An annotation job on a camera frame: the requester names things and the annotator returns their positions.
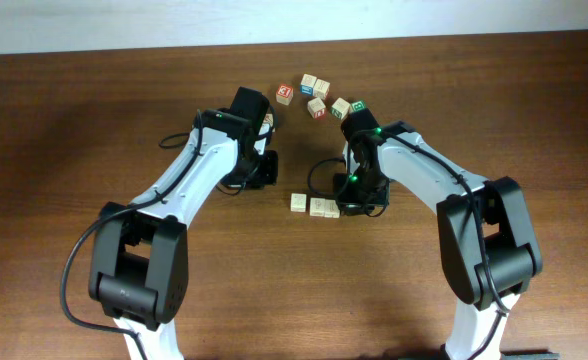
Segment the blue edged wooden block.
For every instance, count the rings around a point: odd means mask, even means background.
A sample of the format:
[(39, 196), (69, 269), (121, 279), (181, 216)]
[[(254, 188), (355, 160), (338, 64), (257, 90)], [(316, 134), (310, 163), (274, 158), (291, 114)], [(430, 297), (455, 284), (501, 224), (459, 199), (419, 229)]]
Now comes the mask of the blue edged wooden block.
[(324, 198), (311, 198), (309, 214), (313, 217), (325, 216), (326, 200)]

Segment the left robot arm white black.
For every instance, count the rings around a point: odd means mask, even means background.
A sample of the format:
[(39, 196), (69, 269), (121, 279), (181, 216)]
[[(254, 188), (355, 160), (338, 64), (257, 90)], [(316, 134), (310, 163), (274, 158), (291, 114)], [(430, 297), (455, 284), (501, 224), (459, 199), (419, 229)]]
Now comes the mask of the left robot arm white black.
[(227, 108), (198, 113), (183, 150), (128, 205), (107, 203), (96, 227), (88, 292), (113, 318), (133, 359), (179, 359), (174, 318), (188, 282), (188, 228), (217, 187), (237, 195), (273, 185), (271, 111), (241, 87)]

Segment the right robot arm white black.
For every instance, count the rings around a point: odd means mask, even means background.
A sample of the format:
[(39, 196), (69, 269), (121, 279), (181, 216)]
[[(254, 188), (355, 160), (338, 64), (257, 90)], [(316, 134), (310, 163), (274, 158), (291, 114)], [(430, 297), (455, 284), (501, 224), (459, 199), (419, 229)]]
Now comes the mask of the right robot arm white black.
[(457, 297), (445, 359), (500, 359), (509, 314), (543, 270), (518, 183), (470, 173), (426, 144), (408, 124), (380, 125), (360, 110), (341, 123), (346, 171), (333, 179), (346, 215), (381, 215), (396, 182), (437, 216), (441, 267)]

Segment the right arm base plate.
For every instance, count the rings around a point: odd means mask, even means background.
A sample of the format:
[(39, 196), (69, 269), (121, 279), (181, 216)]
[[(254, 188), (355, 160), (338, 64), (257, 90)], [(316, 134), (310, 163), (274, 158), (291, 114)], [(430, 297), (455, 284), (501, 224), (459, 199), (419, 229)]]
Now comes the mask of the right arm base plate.
[[(479, 346), (476, 350), (484, 350), (484, 353), (489, 352), (489, 345), (488, 346)], [(508, 353), (500, 353), (500, 360), (561, 360), (561, 354), (554, 353), (554, 352), (536, 352), (536, 351), (516, 351), (516, 352), (508, 352)], [(436, 359), (440, 360), (450, 360), (451, 358), (446, 353), (446, 345), (442, 345), (439, 354), (437, 355)]]

